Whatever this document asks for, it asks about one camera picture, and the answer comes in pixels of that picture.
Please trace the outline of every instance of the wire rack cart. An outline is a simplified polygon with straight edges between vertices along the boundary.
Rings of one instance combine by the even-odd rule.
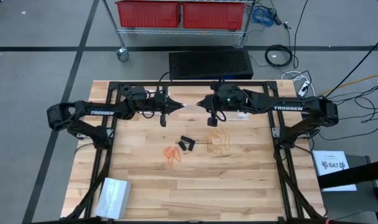
[[[179,2],[241,2],[250,4],[249,15],[252,14],[256,0],[150,0],[150,1],[179,1]],[[246,18],[246,23],[242,26],[241,30],[224,30],[224,29],[185,29],[182,26],[182,22],[176,28],[161,28],[161,27],[117,27],[116,21],[110,11],[106,0],[102,0],[110,21],[116,31],[117,37],[120,41],[121,48],[117,51],[117,57],[121,62],[125,62],[129,58],[127,47],[124,43],[124,36],[126,34],[196,34],[196,35],[234,35],[239,37],[239,42],[235,47],[241,48],[243,46],[243,40],[246,38],[247,30],[251,21],[251,17]]]

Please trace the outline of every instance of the red plastic basket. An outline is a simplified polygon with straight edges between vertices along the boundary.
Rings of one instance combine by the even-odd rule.
[[[183,3],[183,27],[203,29],[241,29],[242,3]]]
[[[119,1],[122,27],[178,27],[177,2]]]

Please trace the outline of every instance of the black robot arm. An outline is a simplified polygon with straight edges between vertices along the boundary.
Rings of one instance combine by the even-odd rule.
[[[209,126],[217,126],[218,120],[226,121],[225,111],[238,111],[250,114],[261,114],[268,111],[303,111],[309,115],[292,127],[280,128],[277,131],[279,143],[283,147],[294,147],[294,142],[302,134],[309,133],[317,127],[330,127],[338,124],[337,106],[326,98],[317,97],[274,97],[266,93],[242,90],[236,85],[214,83],[213,94],[206,95],[198,106],[211,113]],[[217,115],[222,112],[223,118]]]
[[[59,103],[47,110],[50,128],[61,131],[67,129],[74,137],[83,134],[90,137],[97,149],[107,149],[111,146],[110,137],[105,127],[92,126],[80,118],[84,116],[114,116],[117,119],[132,119],[136,112],[161,112],[160,124],[166,126],[165,115],[183,107],[181,103],[168,97],[167,89],[151,93],[142,86],[122,86],[119,90],[123,101],[116,104],[91,103],[76,101],[74,103]]]

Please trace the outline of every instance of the wooden table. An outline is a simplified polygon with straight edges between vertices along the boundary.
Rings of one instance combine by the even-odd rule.
[[[107,81],[94,81],[89,101],[104,103],[108,85]],[[295,96],[292,81],[278,80],[277,85],[280,96]],[[241,88],[263,92],[258,86]],[[136,114],[130,121],[117,122],[109,176],[132,182],[125,220],[274,221],[284,217],[268,115],[228,113],[227,122],[212,128],[206,125],[210,114],[196,106],[212,93],[208,86],[170,86],[168,90],[173,100],[187,106],[168,116],[166,128],[160,126],[159,116],[145,119]],[[287,126],[301,120],[298,112],[283,115]],[[85,117],[94,126],[101,120],[101,116]],[[163,151],[169,146],[179,148],[181,135],[196,140],[195,147],[192,152],[179,150],[180,161],[175,159],[169,165]],[[79,141],[78,146],[89,142]],[[296,145],[309,149],[305,139]],[[94,157],[93,146],[77,152],[62,216],[68,215],[88,190]],[[299,189],[323,215],[311,155],[294,148],[292,158]],[[288,194],[295,216],[290,190]],[[93,210],[97,198],[95,195]]]

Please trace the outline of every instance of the blue cable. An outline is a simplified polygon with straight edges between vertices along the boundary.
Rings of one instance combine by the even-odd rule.
[[[271,27],[275,22],[275,15],[270,9],[255,7],[252,11],[251,22]]]

